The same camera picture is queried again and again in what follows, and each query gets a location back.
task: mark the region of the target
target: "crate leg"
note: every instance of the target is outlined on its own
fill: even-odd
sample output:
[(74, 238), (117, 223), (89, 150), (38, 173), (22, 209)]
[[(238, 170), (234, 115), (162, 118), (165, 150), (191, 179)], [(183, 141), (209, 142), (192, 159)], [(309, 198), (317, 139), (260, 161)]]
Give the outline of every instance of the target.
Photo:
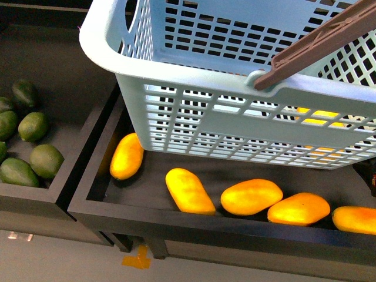
[(120, 251), (125, 253), (130, 253), (132, 251), (133, 241), (123, 234), (116, 233), (104, 233), (117, 247)]
[(151, 237), (144, 237), (143, 238), (147, 246), (153, 253), (153, 257), (157, 260), (164, 260), (166, 257), (169, 256), (166, 248), (165, 241), (161, 238), (151, 238)]

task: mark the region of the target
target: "black wooden crate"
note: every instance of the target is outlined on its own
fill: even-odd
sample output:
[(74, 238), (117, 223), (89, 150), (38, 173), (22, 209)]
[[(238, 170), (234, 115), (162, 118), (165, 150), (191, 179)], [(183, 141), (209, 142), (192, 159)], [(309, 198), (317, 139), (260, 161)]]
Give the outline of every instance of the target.
[[(375, 280), (376, 236), (339, 231), (330, 215), (310, 227), (288, 226), (269, 223), (266, 211), (232, 216), (219, 203), (226, 188), (265, 178), (276, 182), (284, 197), (303, 191), (318, 193), (332, 210), (344, 205), (376, 207), (376, 199), (351, 166), (315, 170), (145, 152), (138, 173), (116, 181), (109, 174), (109, 163), (120, 139), (132, 131), (119, 98), (68, 208), (91, 229), (115, 238), (124, 234), (143, 237), (157, 258), (175, 256), (311, 276)], [(200, 178), (217, 208), (215, 216), (178, 210), (165, 184), (166, 173), (174, 167), (186, 168)]]
[(54, 180), (41, 188), (0, 183), (2, 212), (75, 220), (66, 210), (118, 95), (112, 92), (115, 77), (85, 56), (78, 35), (78, 29), (19, 25), (0, 33), (0, 96), (11, 97), (17, 79), (30, 80), (41, 97), (38, 110), (51, 122), (37, 144), (15, 134), (7, 141), (9, 156), (28, 161), (33, 147), (49, 143), (65, 157)]

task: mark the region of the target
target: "display crate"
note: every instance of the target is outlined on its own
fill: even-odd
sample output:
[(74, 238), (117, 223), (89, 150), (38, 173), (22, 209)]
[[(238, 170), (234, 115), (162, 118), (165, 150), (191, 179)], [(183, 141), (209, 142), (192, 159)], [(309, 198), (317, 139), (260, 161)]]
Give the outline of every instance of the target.
[(119, 93), (113, 75), (83, 54), (78, 34), (77, 28), (21, 25), (0, 33), (0, 96), (11, 97), (17, 79), (30, 80), (42, 102), (38, 110), (51, 122), (38, 143), (15, 133), (8, 156), (28, 161), (36, 145), (49, 143), (65, 158), (41, 188), (0, 183), (0, 229), (102, 243), (66, 210)]
[[(145, 151), (129, 180), (109, 174), (113, 152), (133, 131), (122, 99), (96, 145), (68, 211), (92, 230), (140, 236), (157, 258), (213, 261), (351, 281), (376, 278), (376, 236), (339, 231), (327, 216), (310, 227), (267, 221), (266, 211), (237, 217), (219, 203), (228, 187), (253, 178), (277, 183), (284, 197), (298, 192), (323, 196), (338, 206), (375, 207), (362, 178), (351, 166), (317, 170)], [(166, 173), (183, 167), (195, 173), (216, 206), (215, 216), (180, 212), (165, 184)]]

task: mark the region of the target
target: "yellow mango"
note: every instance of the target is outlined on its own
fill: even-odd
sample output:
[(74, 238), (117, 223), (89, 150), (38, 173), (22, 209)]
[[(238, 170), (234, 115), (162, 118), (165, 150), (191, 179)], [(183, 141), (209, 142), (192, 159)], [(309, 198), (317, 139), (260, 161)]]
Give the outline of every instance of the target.
[(110, 164), (110, 174), (118, 180), (135, 175), (142, 164), (144, 149), (136, 133), (126, 135), (117, 145)]
[(252, 179), (227, 188), (221, 195), (221, 205), (229, 213), (250, 216), (274, 205), (282, 197), (282, 190), (274, 182)]
[(339, 230), (376, 235), (376, 209), (344, 206), (332, 212), (333, 223)]
[[(298, 108), (297, 111), (298, 111), (298, 113), (307, 113), (309, 111), (309, 109)], [(327, 112), (325, 110), (317, 110), (313, 113), (313, 115), (334, 118), (334, 117), (338, 116), (338, 113)], [(308, 123), (315, 123), (315, 124), (318, 124), (318, 125), (323, 125), (327, 122), (326, 120), (320, 120), (319, 117), (317, 117), (317, 119), (316, 118), (315, 119), (305, 119), (304, 121), (308, 122)], [(344, 127), (344, 124), (341, 123), (341, 122), (334, 122), (332, 125), (337, 126), (337, 127)]]
[[(309, 109), (307, 109), (307, 108), (298, 108), (297, 111), (299, 113), (306, 113), (306, 112), (309, 111)], [(317, 110), (317, 111), (314, 112), (314, 115), (317, 115), (317, 116), (328, 116), (330, 118), (334, 118), (334, 117), (336, 117), (338, 115), (338, 113), (326, 112), (324, 110)], [(308, 123), (316, 123), (316, 124), (319, 124), (319, 125), (323, 125), (323, 124), (326, 123), (325, 120), (320, 120), (320, 119), (305, 119), (304, 121), (308, 122)], [(341, 122), (334, 122), (332, 125), (336, 126), (336, 127), (344, 127), (345, 126)], [(323, 151), (328, 151), (328, 152), (333, 151), (332, 148), (319, 147), (318, 149), (319, 150), (323, 150)], [(317, 155), (323, 155), (323, 154), (325, 154), (325, 152), (319, 152), (319, 151), (314, 151), (314, 153), (317, 154)], [(341, 155), (333, 153), (333, 154), (330, 154), (330, 156), (337, 156), (337, 157), (339, 157)], [(333, 158), (333, 157), (325, 157), (324, 160), (335, 160), (335, 158)]]
[(309, 226), (330, 213), (328, 202), (319, 195), (302, 192), (288, 197), (268, 210), (268, 220), (298, 226)]
[(180, 211), (209, 216), (215, 214), (213, 202), (194, 173), (177, 167), (166, 174), (165, 181)]

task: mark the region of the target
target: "plastic basket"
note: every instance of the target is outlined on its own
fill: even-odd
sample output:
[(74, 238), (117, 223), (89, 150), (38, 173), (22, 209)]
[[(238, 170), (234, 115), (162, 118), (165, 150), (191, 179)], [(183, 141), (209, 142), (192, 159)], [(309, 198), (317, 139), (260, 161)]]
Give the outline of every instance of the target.
[(270, 89), (252, 82), (354, 2), (139, 0), (128, 29), (129, 2), (94, 0), (80, 43), (116, 74), (146, 150), (336, 169), (376, 155), (375, 31)]

